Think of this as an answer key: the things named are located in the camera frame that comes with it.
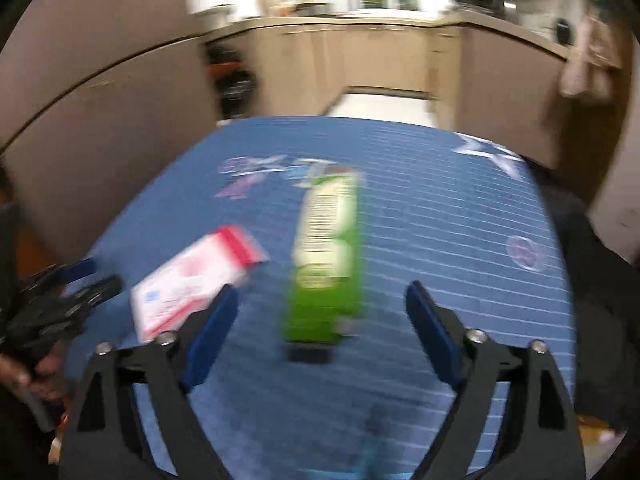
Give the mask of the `person's left hand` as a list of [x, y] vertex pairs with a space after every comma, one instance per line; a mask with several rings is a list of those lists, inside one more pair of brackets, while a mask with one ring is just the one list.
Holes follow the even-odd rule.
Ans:
[[64, 377], [67, 349], [67, 342], [58, 341], [32, 370], [24, 367], [23, 363], [2, 354], [0, 364], [2, 387], [16, 396], [29, 390], [41, 400], [61, 400], [67, 392]]

